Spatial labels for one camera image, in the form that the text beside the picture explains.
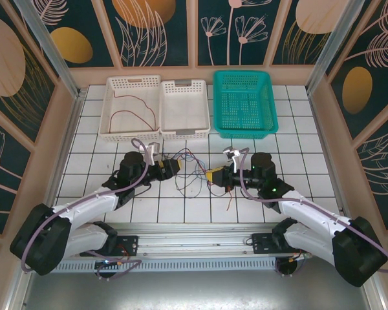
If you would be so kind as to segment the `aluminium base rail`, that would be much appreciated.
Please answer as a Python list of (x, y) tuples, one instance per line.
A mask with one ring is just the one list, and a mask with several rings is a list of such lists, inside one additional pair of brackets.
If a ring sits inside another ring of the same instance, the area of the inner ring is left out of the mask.
[(253, 254), (247, 240), (273, 223), (114, 223), (119, 236), (137, 236), (138, 258), (217, 258)]

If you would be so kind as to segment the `aluminium side rail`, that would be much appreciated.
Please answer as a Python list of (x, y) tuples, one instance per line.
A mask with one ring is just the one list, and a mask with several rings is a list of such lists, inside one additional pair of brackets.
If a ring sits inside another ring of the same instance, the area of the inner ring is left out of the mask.
[(329, 176), (331, 179), (332, 188), (334, 190), (334, 194), (335, 194), (336, 201), (338, 204), (339, 213), (341, 215), (350, 216), (351, 213), (350, 213), (350, 210), (348, 208), (346, 198), (344, 197), (344, 195), (341, 191), (342, 187), (341, 187), (340, 180), (338, 178), (338, 172), (337, 172), (336, 166), (332, 160), (332, 154), (330, 152), (330, 147), (329, 147), (328, 141), (326, 139), (324, 128), (321, 124), (321, 119), (319, 117), (315, 101), (309, 93), (307, 95), (308, 95), (308, 100), (310, 103), (310, 108), (311, 108), (311, 111), (313, 114), (314, 123), (316, 125), (317, 130), (318, 130), (319, 140), (321, 143), (321, 147), (322, 147), (323, 154), (325, 157), (325, 162), (326, 162)]
[(79, 123), (79, 118), (83, 104), (87, 95), (87, 87), (80, 88), (78, 90), (78, 95), (72, 102), (72, 108), (69, 114), (68, 122), (66, 129), (63, 132), (61, 145), (56, 156), (56, 162), (54, 168), (50, 175), (50, 180), (48, 183), (47, 191), (45, 193), (43, 203), (48, 207), (53, 206), (54, 200), (56, 199), (59, 183), (62, 178), (62, 174), (67, 162), (69, 155), (70, 146), (74, 139), (74, 133), (76, 131), (76, 126)]

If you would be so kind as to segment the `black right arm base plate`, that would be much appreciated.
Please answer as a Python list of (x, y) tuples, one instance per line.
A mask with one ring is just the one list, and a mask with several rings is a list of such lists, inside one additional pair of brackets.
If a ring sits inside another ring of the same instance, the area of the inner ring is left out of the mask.
[(279, 248), (272, 238), (272, 233), (252, 234), (252, 248), (254, 254), (274, 254), (279, 252)]

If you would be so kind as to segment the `large white plastic basket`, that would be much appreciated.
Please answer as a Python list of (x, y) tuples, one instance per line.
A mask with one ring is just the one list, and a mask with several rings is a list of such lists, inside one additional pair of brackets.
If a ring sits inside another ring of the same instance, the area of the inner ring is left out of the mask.
[(159, 75), (107, 79), (98, 135), (106, 142), (133, 138), (156, 141), (160, 135)]

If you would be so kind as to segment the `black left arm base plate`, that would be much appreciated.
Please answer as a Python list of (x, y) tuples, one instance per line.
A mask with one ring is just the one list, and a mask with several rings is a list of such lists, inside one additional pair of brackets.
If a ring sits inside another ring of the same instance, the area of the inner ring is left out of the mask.
[(112, 254), (114, 256), (131, 257), (138, 252), (137, 236), (118, 236)]

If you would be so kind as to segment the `grey metal plate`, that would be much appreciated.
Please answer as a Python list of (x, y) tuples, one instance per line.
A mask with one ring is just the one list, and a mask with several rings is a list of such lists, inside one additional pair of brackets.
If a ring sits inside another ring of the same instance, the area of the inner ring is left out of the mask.
[(133, 272), (104, 282), (91, 273), (26, 275), (8, 310), (388, 310), (376, 280), (356, 288), (327, 263), (291, 277), (275, 271)]

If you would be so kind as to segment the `teal plastic basket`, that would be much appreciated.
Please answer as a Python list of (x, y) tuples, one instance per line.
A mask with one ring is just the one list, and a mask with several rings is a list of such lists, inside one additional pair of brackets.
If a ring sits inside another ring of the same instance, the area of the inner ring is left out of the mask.
[(213, 75), (213, 123), (224, 139), (261, 140), (278, 129), (272, 81), (258, 70)]

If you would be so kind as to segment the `aluminium corner post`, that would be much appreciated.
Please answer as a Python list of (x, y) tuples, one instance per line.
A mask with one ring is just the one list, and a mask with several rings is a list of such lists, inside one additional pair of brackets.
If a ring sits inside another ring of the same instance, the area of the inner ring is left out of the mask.
[(359, 16), (365, 0), (349, 0), (343, 13), (340, 15), (336, 26), (321, 51), (314, 69), (312, 70), (306, 84), (307, 95), (310, 97), (322, 80), (326, 69), (329, 67), (334, 56), (338, 53), (340, 46), (345, 40), (356, 18)]
[(44, 52), (50, 59), (53, 67), (58, 72), (62, 82), (67, 87), (69, 93), (74, 97), (80, 96), (80, 87), (75, 82), (70, 70), (54, 44), (49, 31), (39, 18), (34, 5), (30, 0), (14, 0), (20, 13), (24, 16), (28, 26), (34, 33), (36, 39), (41, 43)]

